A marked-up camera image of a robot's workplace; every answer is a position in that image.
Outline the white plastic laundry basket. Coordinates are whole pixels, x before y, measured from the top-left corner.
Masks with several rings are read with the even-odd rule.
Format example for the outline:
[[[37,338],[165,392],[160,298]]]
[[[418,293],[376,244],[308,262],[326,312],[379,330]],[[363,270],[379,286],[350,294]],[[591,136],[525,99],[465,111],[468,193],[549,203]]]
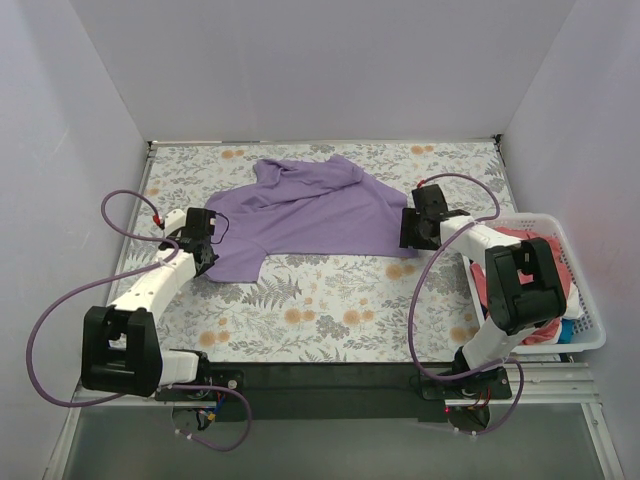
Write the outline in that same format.
[[[465,260],[480,328],[462,350],[471,367],[510,353],[579,353],[606,334],[578,261],[559,222],[517,213],[479,223],[446,223],[463,233],[453,249]]]

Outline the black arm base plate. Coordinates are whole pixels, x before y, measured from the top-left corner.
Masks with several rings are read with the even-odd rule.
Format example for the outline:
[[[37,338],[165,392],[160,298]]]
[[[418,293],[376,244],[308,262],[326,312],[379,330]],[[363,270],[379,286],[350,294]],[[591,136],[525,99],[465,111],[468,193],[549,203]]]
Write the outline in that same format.
[[[210,363],[200,381],[235,389],[255,420],[416,419],[447,421],[445,402],[478,408],[513,394],[506,371],[434,382],[412,363]]]

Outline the purple t shirt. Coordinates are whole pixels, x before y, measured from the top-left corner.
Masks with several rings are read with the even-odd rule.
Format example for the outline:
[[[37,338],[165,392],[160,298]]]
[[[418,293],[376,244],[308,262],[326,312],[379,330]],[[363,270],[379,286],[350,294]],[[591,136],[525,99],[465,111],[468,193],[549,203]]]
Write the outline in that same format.
[[[217,192],[209,210],[230,221],[215,235],[213,282],[252,283],[269,255],[366,255],[412,258],[402,248],[404,193],[346,158],[324,162],[261,159],[251,185]]]

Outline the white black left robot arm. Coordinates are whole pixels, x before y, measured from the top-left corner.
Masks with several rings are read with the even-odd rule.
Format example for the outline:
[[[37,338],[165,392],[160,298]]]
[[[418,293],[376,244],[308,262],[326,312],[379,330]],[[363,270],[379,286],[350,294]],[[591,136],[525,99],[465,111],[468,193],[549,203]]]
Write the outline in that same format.
[[[222,215],[204,208],[176,209],[165,220],[168,234],[151,269],[106,307],[85,314],[81,383],[84,388],[149,397],[158,388],[178,384],[193,400],[213,386],[202,368],[204,355],[163,350],[157,324],[174,297],[192,279],[214,266],[212,237]]]

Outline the floral patterned table mat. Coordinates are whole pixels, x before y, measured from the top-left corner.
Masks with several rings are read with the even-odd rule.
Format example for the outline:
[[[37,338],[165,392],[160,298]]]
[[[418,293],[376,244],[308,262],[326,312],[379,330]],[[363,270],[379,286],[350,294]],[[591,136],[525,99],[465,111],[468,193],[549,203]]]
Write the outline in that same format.
[[[262,158],[324,161],[341,155],[409,193],[437,175],[448,204],[476,217],[515,208],[493,142],[156,146],[143,176],[151,206],[201,206],[215,192],[251,184]],[[158,323],[164,349],[194,349],[216,362],[405,362],[408,314],[428,256],[272,256],[249,284],[190,282]],[[444,254],[421,286],[414,346],[447,362],[478,330],[462,258]]]

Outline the aluminium table frame rail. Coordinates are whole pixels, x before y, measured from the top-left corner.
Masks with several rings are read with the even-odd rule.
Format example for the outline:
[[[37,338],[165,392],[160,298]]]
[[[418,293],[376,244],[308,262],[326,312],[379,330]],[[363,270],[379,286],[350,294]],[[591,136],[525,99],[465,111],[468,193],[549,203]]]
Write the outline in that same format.
[[[479,437],[416,419],[256,420],[218,453],[170,432],[183,405],[126,397],[73,411],[56,479],[620,479],[588,367],[529,356],[508,369],[519,402],[489,404]]]

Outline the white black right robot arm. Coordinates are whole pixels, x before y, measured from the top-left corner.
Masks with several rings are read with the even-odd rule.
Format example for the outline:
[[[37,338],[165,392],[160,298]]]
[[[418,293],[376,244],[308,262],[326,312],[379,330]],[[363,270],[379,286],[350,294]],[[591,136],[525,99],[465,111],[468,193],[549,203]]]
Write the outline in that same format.
[[[476,219],[464,210],[451,210],[436,184],[419,184],[412,197],[414,206],[402,211],[400,245],[431,250],[433,256],[409,306],[410,355],[423,377],[453,383],[460,395],[475,397],[489,384],[487,372],[502,368],[526,337],[565,313],[566,295],[553,251],[543,238],[519,239],[498,232],[484,219]],[[458,349],[450,370],[436,374],[421,364],[415,350],[414,314],[421,286],[448,248],[484,270],[489,318]]]

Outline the white garment in basket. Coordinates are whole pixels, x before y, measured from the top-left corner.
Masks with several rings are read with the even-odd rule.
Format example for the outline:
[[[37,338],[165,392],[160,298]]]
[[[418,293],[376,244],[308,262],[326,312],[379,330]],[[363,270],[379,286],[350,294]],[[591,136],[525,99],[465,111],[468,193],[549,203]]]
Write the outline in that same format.
[[[584,310],[580,303],[580,293],[578,287],[571,282],[569,294],[566,299],[566,310],[563,318],[578,320],[584,315]]]

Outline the blue garment in basket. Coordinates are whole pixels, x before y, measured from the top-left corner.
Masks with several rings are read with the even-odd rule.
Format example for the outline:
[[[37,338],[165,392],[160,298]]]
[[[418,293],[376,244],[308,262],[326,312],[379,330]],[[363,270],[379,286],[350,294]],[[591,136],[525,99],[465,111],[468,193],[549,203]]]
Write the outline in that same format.
[[[557,344],[570,344],[573,340],[573,325],[574,321],[571,319],[563,318],[560,322],[557,333]]]

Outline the pink t shirt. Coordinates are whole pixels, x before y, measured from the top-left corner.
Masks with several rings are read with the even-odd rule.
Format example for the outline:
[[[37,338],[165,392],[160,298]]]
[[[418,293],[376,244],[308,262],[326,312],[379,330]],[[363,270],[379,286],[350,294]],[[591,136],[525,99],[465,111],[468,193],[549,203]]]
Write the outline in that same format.
[[[522,345],[554,343],[572,282],[559,241],[534,231],[494,230],[520,243],[492,247],[482,255],[484,265],[470,263],[485,319],[510,336],[528,331]]]

